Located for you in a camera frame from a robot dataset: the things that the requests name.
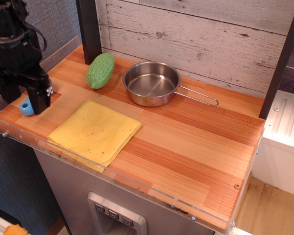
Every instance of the screw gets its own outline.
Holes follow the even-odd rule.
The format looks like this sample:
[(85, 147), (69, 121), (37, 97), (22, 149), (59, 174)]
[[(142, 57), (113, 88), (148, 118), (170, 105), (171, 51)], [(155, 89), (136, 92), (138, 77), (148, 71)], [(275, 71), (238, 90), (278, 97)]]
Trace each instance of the screw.
[(196, 222), (196, 217), (195, 217), (195, 216), (192, 216), (192, 217), (190, 218), (190, 220), (191, 220), (192, 222)]

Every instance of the blue object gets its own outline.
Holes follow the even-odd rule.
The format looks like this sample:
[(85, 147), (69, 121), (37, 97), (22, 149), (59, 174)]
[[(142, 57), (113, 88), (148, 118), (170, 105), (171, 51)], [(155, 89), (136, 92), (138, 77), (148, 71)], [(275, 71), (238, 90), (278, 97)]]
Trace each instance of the blue object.
[(25, 116), (30, 116), (34, 114), (33, 107), (29, 101), (29, 97), (20, 105), (20, 111)]

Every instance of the cable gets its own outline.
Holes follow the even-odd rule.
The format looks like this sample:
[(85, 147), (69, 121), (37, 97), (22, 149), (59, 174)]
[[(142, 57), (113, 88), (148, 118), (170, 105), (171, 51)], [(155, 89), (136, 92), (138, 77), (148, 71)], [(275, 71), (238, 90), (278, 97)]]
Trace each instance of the cable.
[(38, 34), (40, 34), (40, 36), (42, 36), (43, 40), (44, 40), (44, 48), (41, 50), (40, 48), (36, 48), (31, 42), (30, 40), (27, 41), (27, 43), (36, 51), (38, 52), (43, 52), (46, 50), (47, 48), (47, 40), (45, 39), (45, 37), (43, 36), (43, 34), (38, 30), (36, 29), (34, 26), (32, 26), (31, 24), (27, 23), (27, 22), (24, 22), (24, 25), (32, 30), (34, 30), (35, 32), (37, 32)]

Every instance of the black frame post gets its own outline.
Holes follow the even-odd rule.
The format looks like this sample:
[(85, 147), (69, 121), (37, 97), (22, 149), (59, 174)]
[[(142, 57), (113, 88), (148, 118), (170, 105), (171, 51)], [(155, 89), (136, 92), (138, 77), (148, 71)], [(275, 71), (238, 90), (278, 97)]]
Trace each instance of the black frame post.
[(91, 64), (102, 53), (95, 0), (76, 0), (85, 63)]
[(288, 60), (290, 58), (293, 47), (294, 47), (294, 17), (293, 17), (293, 21), (291, 23), (291, 27), (289, 29), (289, 33), (288, 33), (287, 38), (285, 40), (284, 46), (282, 48), (282, 52), (281, 52), (278, 64), (277, 64), (276, 69), (274, 71), (272, 81), (271, 81), (269, 89), (267, 91), (265, 102), (264, 102), (263, 107), (262, 107), (260, 114), (259, 114), (259, 117), (262, 119), (267, 119), (267, 117), (268, 117), (270, 108), (272, 106), (275, 95), (278, 91), (282, 75), (284, 73), (285, 67), (286, 67)]

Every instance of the button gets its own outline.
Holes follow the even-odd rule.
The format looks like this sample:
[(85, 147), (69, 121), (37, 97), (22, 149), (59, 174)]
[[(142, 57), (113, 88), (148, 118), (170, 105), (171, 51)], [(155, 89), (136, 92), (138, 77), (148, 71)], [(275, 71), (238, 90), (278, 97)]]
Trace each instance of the button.
[(133, 221), (128, 218), (123, 217), (123, 223), (127, 226), (134, 227)]
[(97, 211), (104, 213), (104, 207), (102, 205), (99, 205), (98, 203), (95, 202), (95, 208), (97, 209)]
[(117, 213), (115, 213), (114, 211), (112, 211), (112, 210), (109, 210), (109, 215), (110, 215), (111, 218), (114, 218), (116, 220), (119, 219), (119, 215)]

